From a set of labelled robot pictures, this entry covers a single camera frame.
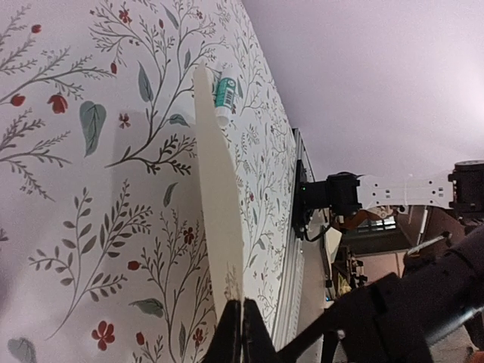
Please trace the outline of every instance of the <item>white panel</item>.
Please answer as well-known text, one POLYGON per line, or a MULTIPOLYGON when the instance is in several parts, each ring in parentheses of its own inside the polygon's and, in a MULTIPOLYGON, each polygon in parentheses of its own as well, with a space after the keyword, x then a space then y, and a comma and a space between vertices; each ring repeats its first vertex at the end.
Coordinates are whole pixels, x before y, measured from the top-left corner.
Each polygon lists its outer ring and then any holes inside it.
POLYGON ((363 209, 376 206, 439 206, 449 208, 454 199, 454 185, 448 181, 451 172, 428 178, 381 178, 364 175, 359 178, 358 201, 363 209))

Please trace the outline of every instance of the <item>green label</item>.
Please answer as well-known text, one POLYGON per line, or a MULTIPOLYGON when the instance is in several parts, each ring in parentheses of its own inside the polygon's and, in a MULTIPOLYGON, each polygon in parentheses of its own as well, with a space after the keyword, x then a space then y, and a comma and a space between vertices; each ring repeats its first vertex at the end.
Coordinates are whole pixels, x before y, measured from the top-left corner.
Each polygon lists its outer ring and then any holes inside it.
POLYGON ((219 83, 215 107, 227 107, 230 110, 234 106, 235 81, 232 78, 224 78, 219 83))

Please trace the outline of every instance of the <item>floral wallpaper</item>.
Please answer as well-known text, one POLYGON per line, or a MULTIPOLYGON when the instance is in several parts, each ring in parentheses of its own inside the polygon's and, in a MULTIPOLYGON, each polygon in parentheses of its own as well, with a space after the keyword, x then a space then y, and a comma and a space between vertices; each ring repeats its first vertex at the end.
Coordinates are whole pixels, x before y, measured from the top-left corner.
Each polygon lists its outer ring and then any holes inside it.
POLYGON ((295 144, 240 1, 2 5, 0 361, 203 357, 216 317, 192 127, 201 61, 215 80, 238 72, 222 131, 244 291, 271 331, 295 144))

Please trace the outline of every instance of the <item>white tube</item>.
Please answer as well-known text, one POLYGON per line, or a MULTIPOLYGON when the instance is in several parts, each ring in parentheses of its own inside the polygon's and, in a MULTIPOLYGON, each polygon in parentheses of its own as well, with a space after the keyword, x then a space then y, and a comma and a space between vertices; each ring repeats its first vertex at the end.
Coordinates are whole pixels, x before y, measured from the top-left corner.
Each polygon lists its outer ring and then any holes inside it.
POLYGON ((219 126, 225 127, 233 117, 232 109, 237 87, 237 73, 233 67, 227 67, 222 71, 219 87, 217 88, 217 97, 215 110, 219 126))

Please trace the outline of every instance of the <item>window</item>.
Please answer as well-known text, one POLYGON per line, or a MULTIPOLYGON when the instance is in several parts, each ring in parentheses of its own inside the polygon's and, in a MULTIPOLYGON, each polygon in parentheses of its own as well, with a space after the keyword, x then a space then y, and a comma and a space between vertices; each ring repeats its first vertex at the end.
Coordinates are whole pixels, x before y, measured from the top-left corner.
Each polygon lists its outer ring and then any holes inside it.
POLYGON ((396 229, 396 220, 395 217, 390 216, 379 221, 370 221, 367 219, 358 226, 356 231, 360 234, 367 232, 390 231, 393 229, 396 229))

